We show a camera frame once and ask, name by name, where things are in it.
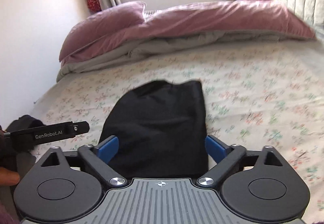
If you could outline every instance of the pink pillow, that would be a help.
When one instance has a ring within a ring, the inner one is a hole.
[[[275,1],[237,0],[193,3],[158,11],[140,25],[104,36],[62,61],[89,60],[109,52],[126,41],[153,37],[182,37],[206,31],[264,30],[286,34],[289,38],[312,39],[315,33],[285,6]]]
[[[104,35],[142,24],[145,22],[143,18],[145,5],[142,1],[123,3],[98,12],[76,24],[63,42],[59,61]]]

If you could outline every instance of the grey blanket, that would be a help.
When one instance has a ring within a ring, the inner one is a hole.
[[[65,64],[57,75],[57,82],[69,73],[81,73],[106,69],[126,63],[136,62],[150,56],[192,49],[215,42],[246,40],[281,41],[301,39],[288,34],[265,31],[213,31],[179,38],[154,38],[129,41],[120,47],[90,60]]]

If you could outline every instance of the black cloth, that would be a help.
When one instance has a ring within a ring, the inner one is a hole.
[[[44,126],[42,121],[31,117],[30,115],[21,116],[19,119],[14,120],[6,129],[7,132],[24,130]],[[33,143],[29,140],[22,139],[21,142],[11,146],[11,141],[5,141],[3,136],[0,136],[0,158],[4,156],[15,156],[19,152],[27,152],[34,148]]]
[[[198,178],[208,171],[205,117],[200,82],[154,81],[120,98],[99,142],[119,138],[108,165],[128,179]]]

